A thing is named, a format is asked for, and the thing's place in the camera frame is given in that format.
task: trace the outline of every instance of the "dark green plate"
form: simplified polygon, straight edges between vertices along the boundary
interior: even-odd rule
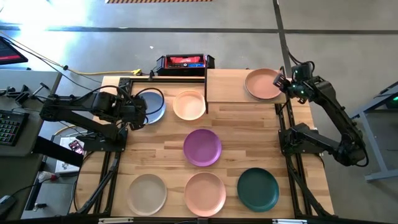
[[[279,186],[268,171],[251,168],[244,171],[238,180],[238,196],[247,208],[266,212],[278,202]]]

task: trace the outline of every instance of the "gray table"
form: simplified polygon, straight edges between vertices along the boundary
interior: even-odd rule
[[[31,91],[35,91],[40,86],[40,82],[43,82],[48,87],[52,88],[52,92],[55,93],[60,79],[61,75],[57,72],[0,70],[0,89],[13,86],[19,91],[22,85],[25,84]],[[40,95],[48,94],[48,90],[43,89],[40,92]],[[32,100],[24,103],[24,106],[38,111],[42,108],[41,103]],[[0,97],[0,109],[11,110],[15,107],[17,107],[17,105],[13,100],[5,96]],[[24,132],[20,136],[18,144],[15,146],[16,150],[19,148],[31,150],[43,124],[37,112],[25,112],[30,113],[29,120]],[[10,195],[18,189],[33,184],[42,159],[43,156],[38,154],[28,154],[26,156],[0,156],[0,197],[3,195]],[[7,216],[8,220],[20,219],[29,193],[30,189],[26,189],[15,195],[17,202]]]

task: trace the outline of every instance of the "yellow cable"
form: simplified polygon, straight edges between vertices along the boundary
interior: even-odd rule
[[[69,129],[69,128],[74,128],[74,127],[76,127],[76,125],[71,125],[71,126],[67,126],[67,127],[61,128],[61,129],[59,129],[54,135],[58,135],[58,134],[60,134],[62,131],[66,130],[66,129]]]
[[[50,62],[51,64],[56,65],[56,66],[59,66],[59,67],[61,67],[61,68],[64,68],[64,67],[65,67],[65,66],[63,66],[63,65],[61,65],[61,64],[59,64],[59,63],[57,63],[57,62],[54,62],[53,60],[50,60],[49,58],[47,58],[47,57],[45,57],[45,56],[43,56],[43,55],[37,53],[36,51],[30,49],[29,47],[25,46],[24,44],[18,42],[18,41],[15,40],[15,39],[13,39],[13,38],[10,37],[9,35],[5,34],[4,32],[0,31],[0,34],[6,36],[7,38],[11,39],[11,40],[14,41],[15,43],[18,43],[19,45],[25,47],[26,49],[30,50],[32,53],[35,53],[36,55],[40,56],[40,57],[43,58],[44,60]],[[71,71],[71,72],[73,72],[73,73],[76,73],[76,74],[78,74],[78,75],[105,75],[105,74],[121,74],[121,73],[128,73],[128,74],[131,74],[131,75],[137,75],[137,74],[141,71],[141,69],[137,69],[137,70],[133,70],[133,71],[79,72],[79,71],[76,71],[76,70],[73,70],[73,69],[70,69],[70,68],[68,68],[68,70]]]

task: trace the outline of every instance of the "plate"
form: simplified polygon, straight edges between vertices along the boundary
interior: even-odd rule
[[[197,129],[185,138],[183,152],[193,165],[210,166],[221,155],[221,141],[213,131]]]
[[[193,121],[205,113],[205,98],[197,91],[183,91],[175,97],[173,110],[179,118]]]
[[[278,72],[269,68],[261,68],[249,73],[245,80],[246,91],[257,100],[269,100],[277,97],[280,90],[274,86]]]
[[[167,188],[154,174],[144,174],[132,181],[127,204],[137,215],[148,216],[158,212],[166,202]]]
[[[210,217],[224,206],[226,199],[224,183],[212,173],[197,173],[188,180],[184,199],[191,212],[200,217]]]
[[[266,212],[278,202],[279,186],[270,172],[251,168],[244,171],[238,180],[238,197],[250,210]]]
[[[143,92],[139,96],[142,96],[143,99],[145,100],[145,103],[147,104],[147,109],[146,113],[151,113],[162,105],[162,96],[160,96],[157,93],[154,92]],[[153,114],[147,115],[148,117],[148,122],[145,121],[145,123],[152,124],[158,121],[161,117],[163,117],[164,112],[166,110],[166,102],[163,104],[162,108]]]

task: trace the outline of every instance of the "purple plate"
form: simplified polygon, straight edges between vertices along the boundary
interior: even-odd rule
[[[221,155],[221,141],[213,131],[197,129],[185,138],[183,151],[193,165],[210,166]]]

